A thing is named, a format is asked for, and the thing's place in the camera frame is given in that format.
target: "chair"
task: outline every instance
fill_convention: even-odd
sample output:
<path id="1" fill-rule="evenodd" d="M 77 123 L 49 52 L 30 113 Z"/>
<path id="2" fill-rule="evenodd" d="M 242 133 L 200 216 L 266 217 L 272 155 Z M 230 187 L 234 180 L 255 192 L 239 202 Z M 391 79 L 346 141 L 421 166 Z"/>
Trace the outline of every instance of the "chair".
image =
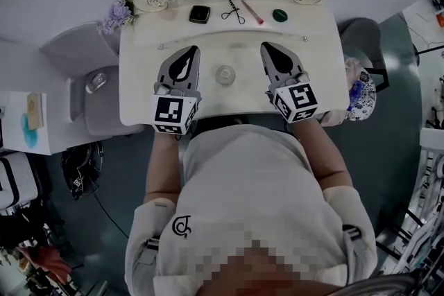
<path id="1" fill-rule="evenodd" d="M 343 52 L 349 57 L 362 61 L 369 74 L 381 75 L 382 83 L 376 86 L 376 92 L 389 87 L 386 63 L 381 50 L 381 31 L 376 21 L 353 19 L 339 26 Z"/>
<path id="2" fill-rule="evenodd" d="M 119 112 L 119 56 L 115 37 L 104 37 L 95 22 L 83 24 L 55 36 L 40 48 L 51 64 L 67 77 L 69 119 L 82 113 L 93 136 L 119 136 L 141 132 L 143 125 L 125 126 Z M 106 82 L 92 94 L 85 90 L 95 75 Z"/>

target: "green compact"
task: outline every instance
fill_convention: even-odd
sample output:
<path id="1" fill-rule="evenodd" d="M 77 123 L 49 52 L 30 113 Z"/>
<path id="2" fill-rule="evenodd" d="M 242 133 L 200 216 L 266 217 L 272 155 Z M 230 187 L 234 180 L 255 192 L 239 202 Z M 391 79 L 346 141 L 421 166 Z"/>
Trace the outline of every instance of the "green compact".
<path id="1" fill-rule="evenodd" d="M 277 22 L 284 22 L 289 19 L 289 16 L 287 13 L 281 9 L 275 9 L 273 10 L 273 18 Z"/>

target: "logo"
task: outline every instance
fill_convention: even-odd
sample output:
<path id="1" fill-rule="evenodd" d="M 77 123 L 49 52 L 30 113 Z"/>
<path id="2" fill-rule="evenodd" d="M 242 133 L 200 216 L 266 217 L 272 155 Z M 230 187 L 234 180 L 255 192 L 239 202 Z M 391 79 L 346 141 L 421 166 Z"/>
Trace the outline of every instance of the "logo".
<path id="1" fill-rule="evenodd" d="M 183 100 L 179 98 L 159 98 L 155 120 L 159 122 L 180 123 Z"/>
<path id="2" fill-rule="evenodd" d="M 188 234 L 191 233 L 191 228 L 188 227 L 188 218 L 191 216 L 177 217 L 173 222 L 173 232 L 178 236 L 184 236 L 187 239 Z"/>
<path id="3" fill-rule="evenodd" d="M 82 179 L 78 177 L 74 180 L 74 185 L 76 185 L 78 188 L 82 185 Z"/>

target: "white vanity table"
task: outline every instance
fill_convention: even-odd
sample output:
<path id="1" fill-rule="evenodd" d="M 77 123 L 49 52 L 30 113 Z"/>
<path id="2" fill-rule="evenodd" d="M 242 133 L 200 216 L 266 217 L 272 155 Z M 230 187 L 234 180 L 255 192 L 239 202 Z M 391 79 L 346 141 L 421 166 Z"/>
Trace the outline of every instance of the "white vanity table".
<path id="1" fill-rule="evenodd" d="M 233 0 L 239 14 L 226 20 L 232 9 L 228 0 L 133 0 L 139 15 L 124 26 L 120 50 L 120 116 L 125 125 L 148 123 L 149 102 L 160 65 L 171 54 L 190 45 L 200 49 L 198 91 L 202 102 L 195 119 L 241 113 L 278 112 L 264 92 L 270 80 L 264 72 L 260 45 L 269 41 L 296 53 L 309 73 L 317 93 L 318 111 L 346 110 L 349 105 L 343 52 L 332 13 L 322 0 L 246 0 L 264 19 L 260 26 L 242 5 Z M 211 8 L 207 24 L 188 21 L 193 5 Z M 277 22 L 274 9 L 288 14 Z M 215 80 L 221 65 L 236 72 L 235 81 L 224 87 Z"/>

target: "white sleeve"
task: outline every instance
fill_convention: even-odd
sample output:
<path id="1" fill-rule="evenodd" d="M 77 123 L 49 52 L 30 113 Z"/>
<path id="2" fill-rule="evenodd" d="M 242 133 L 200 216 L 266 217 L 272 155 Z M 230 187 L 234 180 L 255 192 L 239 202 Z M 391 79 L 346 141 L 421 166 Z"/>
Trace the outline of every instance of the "white sleeve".
<path id="1" fill-rule="evenodd" d="M 162 234 L 175 212 L 174 203 L 165 198 L 151 200 L 136 208 L 125 255 L 125 282 L 132 296 L 136 295 L 133 285 L 135 266 L 147 241 Z"/>
<path id="2" fill-rule="evenodd" d="M 324 190 L 323 195 L 325 201 L 341 217 L 344 231 L 351 226 L 360 231 L 365 245 L 364 278 L 369 278 L 377 265 L 376 238 L 359 193 L 351 186 L 336 186 Z"/>

